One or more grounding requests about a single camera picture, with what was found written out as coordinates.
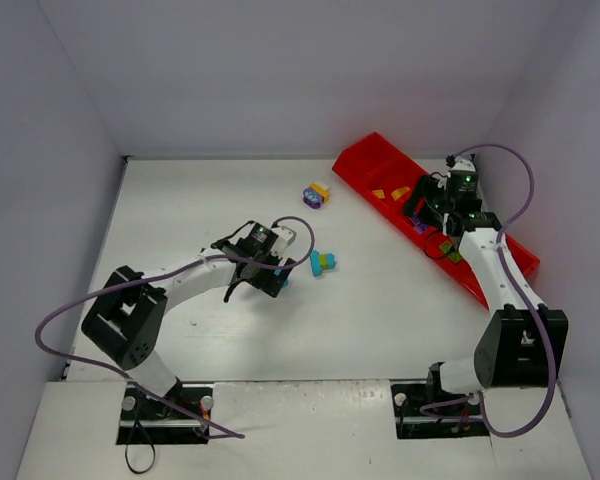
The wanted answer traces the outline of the green long lego brick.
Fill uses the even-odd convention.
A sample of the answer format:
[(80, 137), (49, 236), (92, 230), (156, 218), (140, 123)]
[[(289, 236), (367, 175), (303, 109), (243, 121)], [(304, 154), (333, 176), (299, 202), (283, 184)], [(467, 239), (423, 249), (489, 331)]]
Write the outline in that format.
[(456, 249), (452, 242), (446, 241), (439, 245), (439, 249), (442, 252), (440, 260), (449, 259), (454, 264), (457, 264), (463, 260), (462, 255)]

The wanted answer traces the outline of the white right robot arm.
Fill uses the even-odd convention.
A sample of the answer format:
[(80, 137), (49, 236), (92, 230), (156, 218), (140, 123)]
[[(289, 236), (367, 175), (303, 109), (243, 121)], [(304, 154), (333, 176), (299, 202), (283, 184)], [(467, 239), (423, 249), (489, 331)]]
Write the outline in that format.
[(421, 175), (403, 207), (452, 241), (485, 297), (491, 319), (467, 358), (438, 362), (427, 378), (434, 399), (492, 388), (546, 387), (559, 371), (568, 320), (550, 309), (522, 275), (504, 228), (482, 209), (476, 173), (451, 170), (444, 179)]

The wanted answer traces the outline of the purple half-round lego brick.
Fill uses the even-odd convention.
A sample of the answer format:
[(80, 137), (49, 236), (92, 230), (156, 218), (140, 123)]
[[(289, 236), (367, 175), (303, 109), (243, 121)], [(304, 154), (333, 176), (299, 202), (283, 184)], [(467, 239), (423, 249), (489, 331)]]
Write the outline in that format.
[(418, 234), (418, 235), (423, 235), (424, 233), (426, 233), (429, 230), (429, 226), (426, 224), (417, 224), (414, 226), (414, 231)]

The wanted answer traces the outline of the cyan lego with green brick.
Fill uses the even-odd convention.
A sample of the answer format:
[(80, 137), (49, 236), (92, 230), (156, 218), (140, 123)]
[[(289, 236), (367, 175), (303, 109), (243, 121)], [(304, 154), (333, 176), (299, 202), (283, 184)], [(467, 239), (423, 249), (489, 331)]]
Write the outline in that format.
[(289, 270), (275, 270), (274, 275), (279, 279), (279, 283), (282, 288), (286, 288), (288, 286), (288, 277), (290, 275)]

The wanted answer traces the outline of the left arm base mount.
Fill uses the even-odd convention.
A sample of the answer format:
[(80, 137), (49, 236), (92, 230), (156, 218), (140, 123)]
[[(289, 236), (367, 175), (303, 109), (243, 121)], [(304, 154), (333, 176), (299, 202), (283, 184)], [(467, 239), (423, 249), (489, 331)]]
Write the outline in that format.
[(117, 445), (206, 445), (209, 428), (127, 384), (117, 429)]

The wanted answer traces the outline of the orange curved lego brick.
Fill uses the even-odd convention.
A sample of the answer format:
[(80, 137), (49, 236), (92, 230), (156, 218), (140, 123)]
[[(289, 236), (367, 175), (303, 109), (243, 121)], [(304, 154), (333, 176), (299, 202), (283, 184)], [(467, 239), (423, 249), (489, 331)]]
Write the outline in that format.
[(393, 190), (391, 192), (391, 197), (392, 197), (393, 200), (397, 201), (402, 196), (404, 196), (405, 194), (407, 194), (409, 191), (410, 191), (409, 187), (400, 187), (400, 188), (397, 188), (397, 189), (395, 189), (395, 190)]

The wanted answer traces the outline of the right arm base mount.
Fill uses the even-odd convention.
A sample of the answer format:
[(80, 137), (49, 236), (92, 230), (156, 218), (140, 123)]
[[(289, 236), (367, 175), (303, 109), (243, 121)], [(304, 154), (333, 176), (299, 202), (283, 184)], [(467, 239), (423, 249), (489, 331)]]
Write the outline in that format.
[(426, 405), (456, 400), (460, 395), (433, 395), (425, 381), (392, 382), (390, 389), (398, 440), (464, 439), (490, 435), (478, 405), (455, 403), (431, 408), (426, 413), (420, 411)]

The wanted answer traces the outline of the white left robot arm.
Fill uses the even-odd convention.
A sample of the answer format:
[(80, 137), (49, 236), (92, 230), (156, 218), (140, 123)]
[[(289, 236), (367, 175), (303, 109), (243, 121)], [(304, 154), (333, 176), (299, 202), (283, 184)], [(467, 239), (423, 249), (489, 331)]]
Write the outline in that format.
[[(276, 267), (294, 262), (283, 255), (295, 237), (296, 232), (288, 227), (267, 228), (257, 223), (243, 238), (220, 239), (201, 251), (201, 264), (196, 268), (98, 297), (81, 331), (132, 380), (161, 398), (176, 401), (182, 382), (155, 350), (166, 313), (216, 288), (226, 288), (224, 299), (228, 300), (240, 283), (277, 297), (290, 271)], [(263, 269), (261, 263), (274, 268)]]

